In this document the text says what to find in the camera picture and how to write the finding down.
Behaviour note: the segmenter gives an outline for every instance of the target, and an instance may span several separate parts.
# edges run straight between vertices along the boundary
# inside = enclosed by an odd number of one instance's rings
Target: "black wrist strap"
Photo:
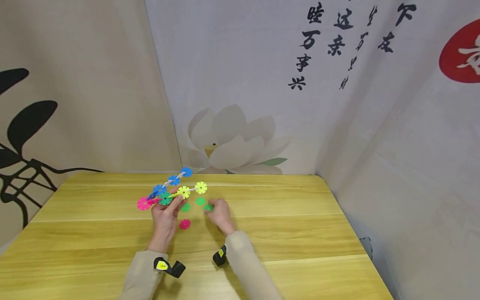
[[[219,267],[227,261],[227,247],[225,245],[213,255],[213,261]]]
[[[165,272],[175,278],[180,278],[181,274],[186,269],[186,267],[179,261],[176,261],[173,267],[170,267],[170,264],[163,259],[163,257],[157,257],[153,261],[153,268],[155,270]]]

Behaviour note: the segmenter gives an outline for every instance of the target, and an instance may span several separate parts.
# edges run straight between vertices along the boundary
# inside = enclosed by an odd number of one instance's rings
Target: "left hand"
[[[179,188],[176,187],[169,193],[174,194]],[[155,204],[152,207],[152,219],[154,233],[147,250],[167,253],[168,246],[177,231],[177,216],[182,206],[187,203],[182,196],[177,196],[169,205]]]

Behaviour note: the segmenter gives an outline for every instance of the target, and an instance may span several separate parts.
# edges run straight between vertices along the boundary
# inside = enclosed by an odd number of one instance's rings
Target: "fabric backdrop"
[[[145,2],[184,164],[316,172],[396,299],[478,297],[480,2]]]
[[[143,1],[0,1],[0,40],[0,246],[77,169],[180,169]]]

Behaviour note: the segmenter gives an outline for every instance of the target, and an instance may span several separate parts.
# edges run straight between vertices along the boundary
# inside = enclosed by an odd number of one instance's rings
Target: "pink toy piece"
[[[152,206],[152,204],[147,199],[148,197],[142,197],[140,198],[140,200],[137,201],[138,209],[147,210]]]
[[[147,200],[148,204],[150,205],[154,205],[155,203],[158,202],[158,199],[150,199],[150,200]]]
[[[185,219],[185,220],[182,220],[180,221],[180,228],[181,229],[188,229],[188,227],[190,227],[190,220],[189,219]]]

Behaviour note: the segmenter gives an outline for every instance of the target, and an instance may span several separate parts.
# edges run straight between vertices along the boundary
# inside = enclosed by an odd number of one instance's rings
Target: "sleeve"
[[[275,284],[258,260],[248,236],[235,231],[225,239],[227,259],[250,300],[282,299]]]
[[[139,251],[128,269],[120,300],[151,300],[163,276],[153,269],[157,257],[168,260],[168,255],[154,251]]]

